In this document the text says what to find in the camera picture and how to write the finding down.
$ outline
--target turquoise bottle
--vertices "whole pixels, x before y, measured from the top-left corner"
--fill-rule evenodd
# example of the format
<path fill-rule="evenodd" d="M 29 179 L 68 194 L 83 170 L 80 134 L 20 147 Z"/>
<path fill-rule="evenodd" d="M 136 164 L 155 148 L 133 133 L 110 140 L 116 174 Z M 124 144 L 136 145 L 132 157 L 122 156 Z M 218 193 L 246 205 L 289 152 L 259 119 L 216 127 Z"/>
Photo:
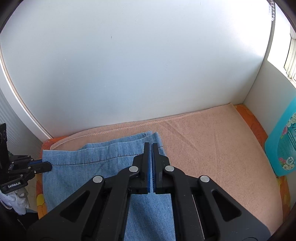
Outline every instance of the turquoise bottle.
<path fill-rule="evenodd" d="M 296 170 L 296 98 L 267 138 L 265 152 L 277 176 Z"/>

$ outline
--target beige cloth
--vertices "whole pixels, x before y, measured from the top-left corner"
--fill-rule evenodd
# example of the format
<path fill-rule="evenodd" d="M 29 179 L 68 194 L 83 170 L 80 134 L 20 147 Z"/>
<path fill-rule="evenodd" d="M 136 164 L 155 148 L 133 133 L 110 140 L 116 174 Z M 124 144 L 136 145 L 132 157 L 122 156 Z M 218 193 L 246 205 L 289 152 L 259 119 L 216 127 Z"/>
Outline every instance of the beige cloth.
<path fill-rule="evenodd" d="M 77 150 L 148 130 L 157 131 L 171 165 L 208 175 L 271 233 L 282 223 L 279 186 L 256 137 L 232 104 L 155 120 L 102 126 L 76 133 L 51 150 Z"/>

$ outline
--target dark stitching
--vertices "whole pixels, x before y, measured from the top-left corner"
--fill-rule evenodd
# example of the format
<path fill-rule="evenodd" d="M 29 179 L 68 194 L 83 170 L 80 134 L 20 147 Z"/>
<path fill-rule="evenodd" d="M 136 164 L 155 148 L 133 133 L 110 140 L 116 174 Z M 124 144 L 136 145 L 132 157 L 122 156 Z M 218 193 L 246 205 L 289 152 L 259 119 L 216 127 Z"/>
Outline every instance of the dark stitching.
<path fill-rule="evenodd" d="M 125 156 L 137 156 L 137 155 L 141 155 L 142 153 L 140 154 L 135 154 L 135 155 L 125 155 Z M 112 158 L 109 158 L 109 159 L 105 159 L 105 160 L 99 160 L 99 161 L 94 161 L 94 162 L 88 162 L 88 163 L 80 163 L 80 164 L 63 164 L 63 165 L 52 165 L 53 167 L 62 167 L 62 166 L 77 166 L 77 165 L 87 165 L 87 164 L 93 164 L 93 163 L 97 163 L 97 162 L 101 162 L 101 161 L 108 161 L 108 160 L 111 160 L 111 159 L 114 159 L 114 158 L 119 158 L 119 157 L 125 157 L 125 156 L 116 156 L 116 157 L 112 157 Z"/>

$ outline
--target orange floral fabric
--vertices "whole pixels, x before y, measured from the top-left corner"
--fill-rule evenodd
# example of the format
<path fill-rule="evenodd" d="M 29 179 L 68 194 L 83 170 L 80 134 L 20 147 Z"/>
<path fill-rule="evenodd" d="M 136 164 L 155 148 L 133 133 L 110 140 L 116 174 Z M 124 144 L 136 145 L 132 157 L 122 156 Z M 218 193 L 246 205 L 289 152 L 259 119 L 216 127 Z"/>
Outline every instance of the orange floral fabric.
<path fill-rule="evenodd" d="M 243 117 L 245 122 L 251 128 L 252 132 L 256 136 L 257 140 L 259 141 L 261 147 L 264 149 L 264 144 L 267 139 L 267 134 L 264 131 L 263 127 L 260 125 L 257 118 L 253 115 L 253 113 L 243 104 L 239 104 L 235 106 L 236 110 L 240 115 Z M 286 219 L 288 216 L 291 208 L 290 208 L 290 192 L 289 186 L 287 182 L 287 177 L 277 177 L 278 184 L 280 186 L 280 193 L 281 193 L 281 202 L 283 206 L 283 220 Z"/>
<path fill-rule="evenodd" d="M 258 142 L 262 146 L 264 150 L 264 144 L 267 139 L 267 134 L 264 131 L 263 127 L 260 125 L 259 121 L 256 119 L 256 117 L 253 115 L 253 113 L 243 104 L 239 104 L 235 106 L 236 110 L 242 118 L 245 120 L 245 122 L 248 124 L 254 135 L 256 136 Z M 65 137 L 58 137 L 47 140 L 41 148 L 40 152 L 40 158 L 42 157 L 42 150 L 49 150 L 51 145 L 56 143 L 57 141 L 65 138 Z M 42 189 L 42 174 L 37 174 L 37 183 L 36 183 L 36 195 L 37 195 L 37 210 L 38 210 L 38 216 L 39 219 L 42 218 L 45 214 L 47 214 L 47 207 L 46 203 L 44 201 L 43 196 L 43 189 Z M 287 177 L 277 177 L 279 186 L 280 186 L 280 193 L 281 193 L 281 200 L 282 200 L 282 206 L 283 206 L 283 219 L 287 217 L 287 215 L 290 212 L 290 192 L 289 187 L 287 183 Z"/>

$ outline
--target bottle label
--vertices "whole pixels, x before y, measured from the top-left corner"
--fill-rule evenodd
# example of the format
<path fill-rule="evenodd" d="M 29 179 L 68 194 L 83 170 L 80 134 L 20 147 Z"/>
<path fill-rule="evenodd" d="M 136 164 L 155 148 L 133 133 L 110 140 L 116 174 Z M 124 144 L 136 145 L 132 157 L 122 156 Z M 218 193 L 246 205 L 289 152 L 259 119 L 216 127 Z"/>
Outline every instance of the bottle label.
<path fill-rule="evenodd" d="M 296 159 L 296 113 L 285 125 L 278 145 L 278 159 L 283 169 L 292 170 L 295 167 Z"/>

